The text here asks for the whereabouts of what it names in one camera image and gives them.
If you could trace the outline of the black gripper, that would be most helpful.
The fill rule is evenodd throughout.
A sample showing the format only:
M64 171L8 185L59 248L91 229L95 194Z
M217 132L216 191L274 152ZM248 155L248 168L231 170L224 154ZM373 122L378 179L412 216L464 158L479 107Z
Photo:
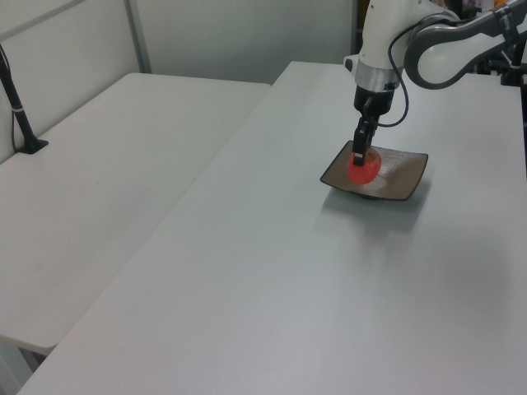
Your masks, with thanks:
M390 111L394 91L374 92L357 86L354 96L354 108L361 113L357 128L353 136L352 163L363 166L366 161L366 152L370 148L375 132L378 128L377 122L382 115Z

